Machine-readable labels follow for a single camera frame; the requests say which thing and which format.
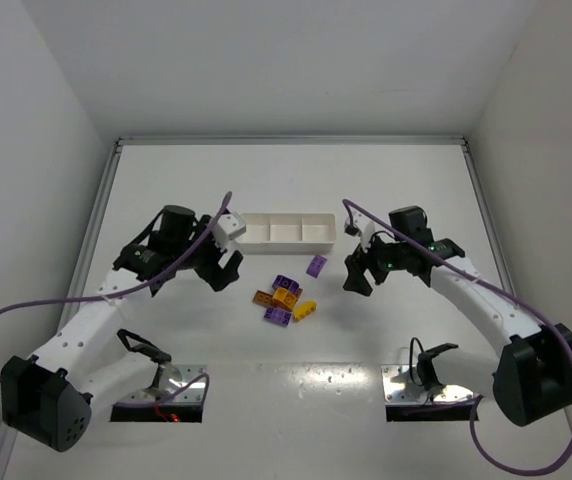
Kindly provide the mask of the purple lego brick lone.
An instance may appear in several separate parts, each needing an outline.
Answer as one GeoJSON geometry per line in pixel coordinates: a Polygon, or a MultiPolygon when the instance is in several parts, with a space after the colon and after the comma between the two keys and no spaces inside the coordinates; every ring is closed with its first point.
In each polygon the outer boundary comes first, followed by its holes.
{"type": "Polygon", "coordinates": [[[327,261],[328,259],[326,257],[322,255],[315,255],[306,269],[306,274],[313,278],[318,278],[327,261]]]}

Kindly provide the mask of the purple lego brick top pile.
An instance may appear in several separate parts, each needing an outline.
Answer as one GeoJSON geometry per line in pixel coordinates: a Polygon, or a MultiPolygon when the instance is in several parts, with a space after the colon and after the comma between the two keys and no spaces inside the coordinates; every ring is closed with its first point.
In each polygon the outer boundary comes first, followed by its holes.
{"type": "Polygon", "coordinates": [[[293,294],[295,294],[300,289],[300,284],[284,275],[277,275],[272,283],[272,288],[277,290],[278,288],[283,288],[293,294]]]}

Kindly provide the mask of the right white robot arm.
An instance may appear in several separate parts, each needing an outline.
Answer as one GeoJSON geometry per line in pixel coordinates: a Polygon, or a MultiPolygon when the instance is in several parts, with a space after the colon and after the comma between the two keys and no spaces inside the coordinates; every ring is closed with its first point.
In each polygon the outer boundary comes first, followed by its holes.
{"type": "Polygon", "coordinates": [[[484,365],[465,359],[454,343],[432,347],[419,354],[410,370],[419,387],[467,387],[492,398],[517,426],[572,405],[568,328],[546,325],[508,292],[483,280],[461,247],[434,238],[421,207],[394,210],[383,221],[349,200],[343,204],[344,231],[359,240],[345,259],[344,290],[370,296],[390,273],[404,271],[455,306],[498,357],[484,365]]]}

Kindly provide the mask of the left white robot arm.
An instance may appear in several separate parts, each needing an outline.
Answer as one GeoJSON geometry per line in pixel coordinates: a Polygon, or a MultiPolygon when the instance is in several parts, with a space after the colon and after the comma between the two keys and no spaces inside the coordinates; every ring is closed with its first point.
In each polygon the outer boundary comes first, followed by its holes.
{"type": "Polygon", "coordinates": [[[230,242],[243,235],[240,215],[222,206],[215,216],[166,205],[126,246],[96,295],[80,299],[77,313],[30,357],[11,357],[0,373],[5,425],[57,451],[72,448],[93,416],[129,406],[125,398],[148,391],[155,409],[190,387],[161,386],[175,366],[170,354],[124,329],[181,270],[192,270],[215,292],[239,278],[240,252],[230,242]]]}

